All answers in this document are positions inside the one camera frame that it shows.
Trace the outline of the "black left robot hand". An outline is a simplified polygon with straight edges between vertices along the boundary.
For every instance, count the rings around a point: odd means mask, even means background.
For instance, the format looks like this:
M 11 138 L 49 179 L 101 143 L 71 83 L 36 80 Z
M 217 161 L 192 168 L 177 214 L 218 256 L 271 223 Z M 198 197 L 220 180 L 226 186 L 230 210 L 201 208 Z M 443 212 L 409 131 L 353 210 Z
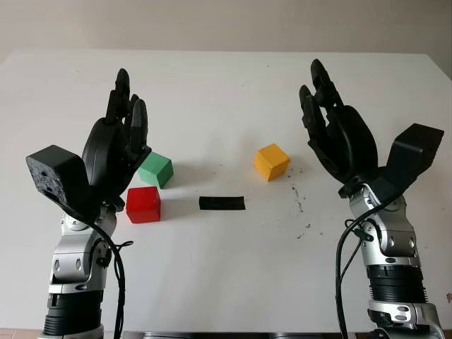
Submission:
M 106 115 L 93 125 L 82 158 L 88 183 L 102 203 L 123 210 L 121 195 L 151 153 L 145 101 L 130 92 L 126 69 L 119 69 Z

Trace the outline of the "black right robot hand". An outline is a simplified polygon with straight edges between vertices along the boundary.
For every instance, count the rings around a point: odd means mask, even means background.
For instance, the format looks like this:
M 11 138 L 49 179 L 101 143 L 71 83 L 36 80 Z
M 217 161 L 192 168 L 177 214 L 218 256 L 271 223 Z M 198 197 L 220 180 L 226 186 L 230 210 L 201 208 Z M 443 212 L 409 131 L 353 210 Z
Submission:
M 338 194 L 349 198 L 378 172 L 376 143 L 359 112 L 343 103 L 320 60 L 311 63 L 315 93 L 299 89 L 302 123 L 308 145 L 326 171 L 343 184 Z

